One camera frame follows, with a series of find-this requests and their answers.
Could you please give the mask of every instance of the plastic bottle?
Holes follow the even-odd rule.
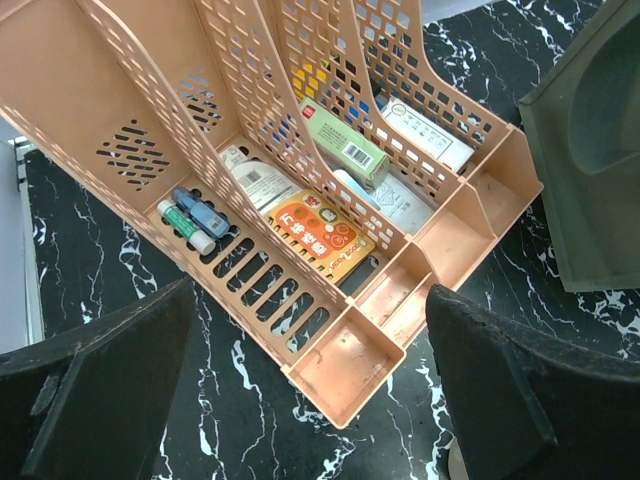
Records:
[[[231,228],[231,224],[222,215],[199,198],[196,198],[186,188],[176,188],[172,197],[180,209],[187,213],[191,220],[210,237],[218,239]]]

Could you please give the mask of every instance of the marble surface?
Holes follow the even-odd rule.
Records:
[[[447,81],[508,121],[516,100],[562,55],[601,0],[509,0],[433,23],[429,58]],[[38,152],[30,154],[48,337],[183,275]],[[461,288],[482,305],[575,344],[640,358],[640,293],[562,289],[537,200]],[[154,478],[446,478],[452,439],[427,333],[345,430],[338,431],[196,287],[198,318]]]

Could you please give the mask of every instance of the barcode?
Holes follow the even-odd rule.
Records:
[[[242,185],[243,188],[249,188],[251,185],[253,185],[254,183],[256,183],[258,180],[260,180],[262,178],[262,175],[260,175],[258,172],[256,172],[255,170],[251,170],[249,173],[247,173],[246,175],[240,177],[238,179],[238,183],[240,185]]]
[[[345,149],[342,151],[343,155],[346,155],[351,160],[356,162],[362,168],[367,168],[373,161],[373,157],[362,150],[360,147],[352,142],[349,142]]]

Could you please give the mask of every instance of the orange packaging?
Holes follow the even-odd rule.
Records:
[[[269,212],[269,223],[332,283],[375,248],[373,241],[313,190],[303,190]]]

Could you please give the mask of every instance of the small tube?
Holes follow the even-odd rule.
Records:
[[[184,216],[171,200],[163,200],[158,204],[158,213],[171,224],[200,255],[209,255],[216,242],[200,230],[191,220]]]

